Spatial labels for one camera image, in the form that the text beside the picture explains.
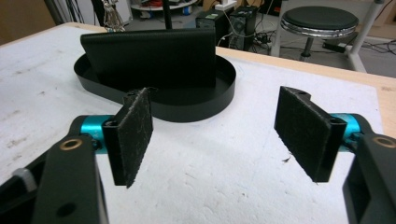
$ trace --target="black foam pad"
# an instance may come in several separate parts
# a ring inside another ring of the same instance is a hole
[[[152,131],[148,89],[129,92],[124,98],[122,109],[103,125],[116,185],[132,186]]]
[[[310,97],[281,87],[275,129],[312,181],[327,182],[347,123],[326,113]]]

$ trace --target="black oval tray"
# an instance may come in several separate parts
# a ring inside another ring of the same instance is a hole
[[[101,84],[86,54],[76,61],[74,70],[85,90],[122,104],[126,92]],[[172,122],[208,119],[226,108],[233,100],[235,77],[233,65],[226,59],[216,56],[216,87],[152,90],[150,91],[151,114],[157,119]]]

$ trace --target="table surface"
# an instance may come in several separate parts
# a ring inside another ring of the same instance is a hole
[[[103,31],[68,23],[0,47],[0,183],[65,136],[76,116],[120,109],[85,91],[73,71],[84,53],[79,36]],[[233,49],[217,54],[237,74],[225,110],[192,123],[154,119],[130,189],[113,186],[106,155],[97,156],[110,222],[347,223],[341,188],[353,155],[338,154],[329,183],[312,183],[274,131],[279,86],[311,93],[329,113],[362,114],[375,132],[395,137],[396,80]]]

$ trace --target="floor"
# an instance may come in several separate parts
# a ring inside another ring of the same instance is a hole
[[[172,27],[174,29],[194,28],[195,18],[201,11],[201,7],[192,6],[191,14],[189,16],[184,16],[182,15],[181,8],[171,10]],[[140,19],[141,13],[137,10],[133,11],[133,16],[134,19],[129,24],[125,25],[125,29],[127,31],[165,29],[162,11],[153,12],[151,19]],[[274,31],[276,29],[277,20],[278,17],[258,13],[256,19],[256,33]],[[305,37],[283,32],[281,38],[280,57],[299,60],[300,53],[304,48],[305,40]],[[396,78],[396,45],[393,43],[392,45],[387,46],[386,43],[389,41],[390,40],[387,39],[370,36],[366,38],[360,50],[360,56],[368,73]],[[309,63],[322,64],[348,70],[352,69],[347,62],[346,55],[324,49],[322,47],[323,43],[324,40],[321,39],[316,39],[314,41]],[[393,53],[388,51],[388,47],[393,50]],[[268,54],[268,50],[259,45],[254,45],[249,51]]]

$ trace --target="stool seat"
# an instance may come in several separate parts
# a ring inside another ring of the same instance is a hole
[[[297,7],[283,14],[283,29],[312,37],[338,38],[355,31],[359,19],[352,13],[333,7]]]

